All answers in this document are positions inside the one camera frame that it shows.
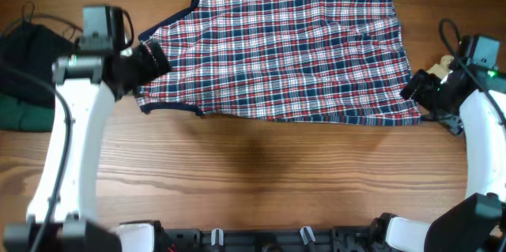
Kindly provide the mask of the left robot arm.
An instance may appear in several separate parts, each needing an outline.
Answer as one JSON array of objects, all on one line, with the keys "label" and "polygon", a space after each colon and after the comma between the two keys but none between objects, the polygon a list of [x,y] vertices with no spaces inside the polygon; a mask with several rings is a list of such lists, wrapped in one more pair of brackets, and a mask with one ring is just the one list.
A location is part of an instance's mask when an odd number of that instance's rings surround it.
[{"label": "left robot arm", "polygon": [[109,230],[96,220],[96,177],[104,127],[115,102],[171,71],[158,43],[129,55],[89,51],[57,58],[55,117],[36,193],[23,224],[8,224],[8,251],[155,251],[164,233],[157,222]]}]

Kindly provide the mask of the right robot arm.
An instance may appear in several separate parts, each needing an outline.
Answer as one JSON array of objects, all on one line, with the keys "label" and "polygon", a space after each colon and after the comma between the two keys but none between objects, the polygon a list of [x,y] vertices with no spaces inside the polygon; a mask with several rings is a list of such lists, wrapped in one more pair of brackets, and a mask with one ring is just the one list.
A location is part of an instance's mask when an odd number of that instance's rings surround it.
[{"label": "right robot arm", "polygon": [[419,70],[401,92],[421,106],[449,110],[466,138],[464,201],[432,223],[384,213],[369,228],[370,250],[503,251],[505,237],[505,75],[474,67],[438,78]]}]

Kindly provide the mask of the red blue plaid garment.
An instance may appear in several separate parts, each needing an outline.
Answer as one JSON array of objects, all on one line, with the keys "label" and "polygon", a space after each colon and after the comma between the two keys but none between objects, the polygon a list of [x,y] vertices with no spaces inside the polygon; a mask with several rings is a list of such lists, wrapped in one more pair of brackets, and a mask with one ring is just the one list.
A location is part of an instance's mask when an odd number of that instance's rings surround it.
[{"label": "red blue plaid garment", "polygon": [[412,126],[412,75],[393,0],[191,0],[144,31],[171,71],[140,109],[279,122]]}]

